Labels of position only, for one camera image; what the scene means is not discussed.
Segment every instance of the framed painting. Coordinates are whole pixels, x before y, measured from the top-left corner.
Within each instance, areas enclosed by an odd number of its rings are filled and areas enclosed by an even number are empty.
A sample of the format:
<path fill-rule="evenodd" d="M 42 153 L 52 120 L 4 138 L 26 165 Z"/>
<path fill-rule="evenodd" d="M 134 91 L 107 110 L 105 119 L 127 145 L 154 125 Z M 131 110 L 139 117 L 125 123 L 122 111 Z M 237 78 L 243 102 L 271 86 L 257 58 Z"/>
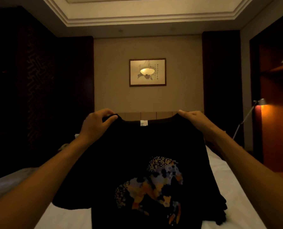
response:
<path fill-rule="evenodd" d="M 136 86 L 166 86 L 166 59 L 130 59 L 129 84 Z"/>

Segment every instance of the bed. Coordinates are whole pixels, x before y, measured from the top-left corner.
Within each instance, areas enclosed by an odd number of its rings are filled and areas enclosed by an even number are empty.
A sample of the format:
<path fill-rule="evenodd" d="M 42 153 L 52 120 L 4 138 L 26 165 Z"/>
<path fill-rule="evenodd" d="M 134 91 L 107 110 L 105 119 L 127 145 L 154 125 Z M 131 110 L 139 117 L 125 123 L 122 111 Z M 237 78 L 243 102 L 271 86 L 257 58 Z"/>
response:
<path fill-rule="evenodd" d="M 221 226 L 205 221 L 202 229 L 265 229 L 265 225 L 246 197 L 225 161 L 206 147 L 209 163 L 221 194 L 227 200 L 227 221 Z M 36 168 L 26 168 L 0 178 L 0 196 L 16 186 Z M 90 229 L 91 209 L 66 210 L 50 204 L 35 229 Z"/>

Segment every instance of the hand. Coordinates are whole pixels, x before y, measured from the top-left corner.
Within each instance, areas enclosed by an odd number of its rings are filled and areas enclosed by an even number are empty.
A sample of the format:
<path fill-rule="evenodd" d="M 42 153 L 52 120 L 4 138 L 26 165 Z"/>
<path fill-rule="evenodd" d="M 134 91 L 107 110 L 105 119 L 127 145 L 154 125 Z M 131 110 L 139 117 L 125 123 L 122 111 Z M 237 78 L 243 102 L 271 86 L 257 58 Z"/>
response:
<path fill-rule="evenodd" d="M 111 114 L 115 114 L 115 112 L 108 108 L 90 113 L 83 121 L 78 138 L 85 140 L 88 146 L 97 141 L 114 120 L 118 118 L 118 116 L 111 116 L 103 123 L 102 118 Z"/>
<path fill-rule="evenodd" d="M 201 111 L 184 112 L 178 111 L 178 114 L 188 119 L 198 130 L 200 130 L 205 139 L 213 142 L 216 133 L 223 132 L 214 123 L 212 123 Z"/>

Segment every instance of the beige wall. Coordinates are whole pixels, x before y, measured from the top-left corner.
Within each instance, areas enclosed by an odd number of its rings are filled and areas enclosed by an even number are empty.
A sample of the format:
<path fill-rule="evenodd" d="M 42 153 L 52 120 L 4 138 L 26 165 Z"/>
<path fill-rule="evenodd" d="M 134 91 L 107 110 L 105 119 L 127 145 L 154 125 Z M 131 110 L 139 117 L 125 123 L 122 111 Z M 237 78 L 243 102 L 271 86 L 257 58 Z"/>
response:
<path fill-rule="evenodd" d="M 166 58 L 167 86 L 129 87 L 129 59 Z M 94 40 L 95 110 L 203 110 L 202 36 Z"/>
<path fill-rule="evenodd" d="M 274 0 L 241 30 L 241 66 L 244 116 L 252 107 L 249 41 L 282 16 L 283 0 Z M 244 123 L 244 140 L 245 149 L 252 150 L 253 128 L 251 117 L 249 117 Z"/>

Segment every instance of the left hand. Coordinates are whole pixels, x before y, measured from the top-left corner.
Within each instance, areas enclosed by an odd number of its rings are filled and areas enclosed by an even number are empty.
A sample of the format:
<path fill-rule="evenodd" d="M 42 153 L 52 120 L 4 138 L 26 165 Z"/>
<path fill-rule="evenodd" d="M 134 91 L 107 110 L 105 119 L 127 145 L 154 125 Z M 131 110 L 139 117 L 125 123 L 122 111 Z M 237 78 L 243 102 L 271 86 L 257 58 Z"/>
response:
<path fill-rule="evenodd" d="M 115 114 L 115 112 L 108 108 L 90 113 L 83 121 L 78 138 L 86 140 L 86 143 L 89 144 L 89 146 L 97 141 L 108 127 L 118 118 L 118 116 L 111 116 L 103 123 L 102 118 L 111 114 Z"/>

